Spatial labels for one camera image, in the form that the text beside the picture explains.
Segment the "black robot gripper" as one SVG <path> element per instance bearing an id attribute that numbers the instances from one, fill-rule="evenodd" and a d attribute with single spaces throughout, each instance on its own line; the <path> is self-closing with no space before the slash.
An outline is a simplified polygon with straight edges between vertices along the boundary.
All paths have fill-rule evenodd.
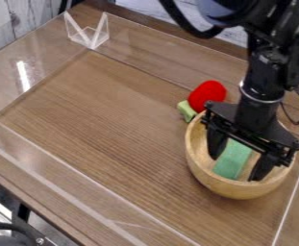
<path id="1" fill-rule="evenodd" d="M 281 165 L 289 167 L 299 151 L 299 139 L 282 125 L 276 110 L 282 100 L 262 101 L 246 95 L 238 104 L 206 103 L 202 123 L 207 129 L 208 154 L 216 160 L 234 139 L 260 154 L 248 181 L 262 181 Z"/>

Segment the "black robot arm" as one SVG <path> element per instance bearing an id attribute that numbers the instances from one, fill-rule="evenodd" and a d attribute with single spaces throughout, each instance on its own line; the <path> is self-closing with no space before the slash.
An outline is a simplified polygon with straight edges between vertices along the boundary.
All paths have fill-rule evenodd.
<path id="1" fill-rule="evenodd" d="M 278 110 L 287 91 L 299 93 L 299 0 L 199 0 L 206 20 L 248 34 L 248 70 L 236 104 L 210 101 L 202 123 L 208 153 L 216 159 L 232 138 L 260 157 L 248 180 L 260 181 L 276 166 L 290 166 L 299 140 L 282 125 Z"/>

